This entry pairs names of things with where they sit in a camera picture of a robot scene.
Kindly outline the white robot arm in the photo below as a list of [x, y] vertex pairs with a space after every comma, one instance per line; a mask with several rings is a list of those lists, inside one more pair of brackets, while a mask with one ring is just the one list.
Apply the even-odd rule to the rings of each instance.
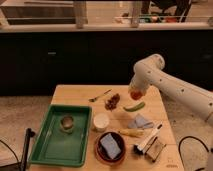
[[129, 91], [144, 96], [150, 85], [182, 103], [213, 127], [213, 93], [162, 71], [164, 58], [150, 55], [134, 64]]

